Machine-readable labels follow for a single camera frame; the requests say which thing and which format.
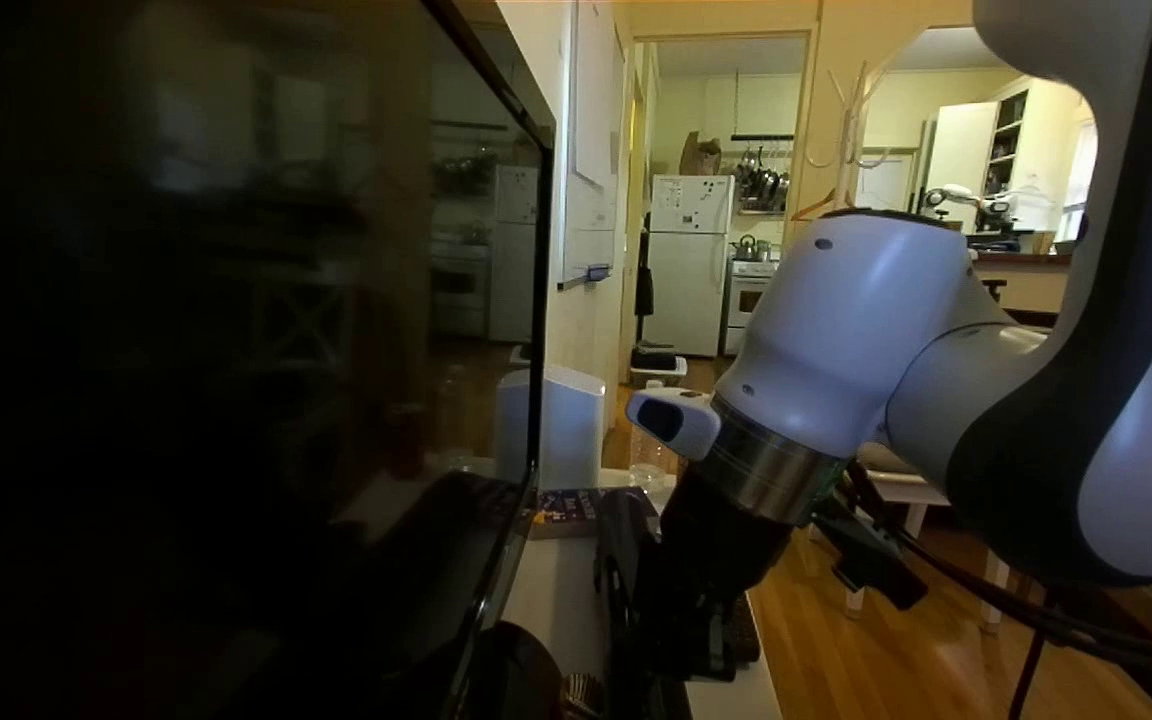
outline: kitchen appliance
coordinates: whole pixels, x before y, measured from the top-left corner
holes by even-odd
[[[0,0],[0,717],[510,717],[553,116],[460,8]],[[453,145],[532,168],[510,340]]]
[[[730,259],[727,263],[727,297],[722,297],[722,357],[735,357],[742,343],[742,329],[750,310],[758,310],[765,294],[770,289],[780,263],[770,259]]]
[[[650,176],[650,294],[649,349],[717,357],[735,176]]]

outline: refrigerator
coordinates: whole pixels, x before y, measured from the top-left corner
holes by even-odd
[[[717,357],[735,176],[650,176],[642,349]]]

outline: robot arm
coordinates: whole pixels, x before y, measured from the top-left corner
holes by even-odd
[[[1099,121],[1061,323],[1015,329],[937,224],[820,221],[708,411],[631,406],[668,418],[649,426],[661,440],[692,418],[718,428],[661,522],[699,595],[755,585],[874,428],[1015,567],[1152,585],[1152,0],[975,0],[975,19],[1001,55],[1065,77]]]

